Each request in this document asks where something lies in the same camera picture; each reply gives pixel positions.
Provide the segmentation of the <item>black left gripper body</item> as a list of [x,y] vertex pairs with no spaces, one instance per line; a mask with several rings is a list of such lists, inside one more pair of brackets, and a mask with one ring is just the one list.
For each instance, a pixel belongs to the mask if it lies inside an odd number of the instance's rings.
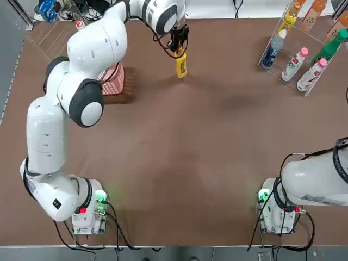
[[169,44],[184,44],[188,39],[189,26],[184,24],[182,27],[173,27],[170,30]]

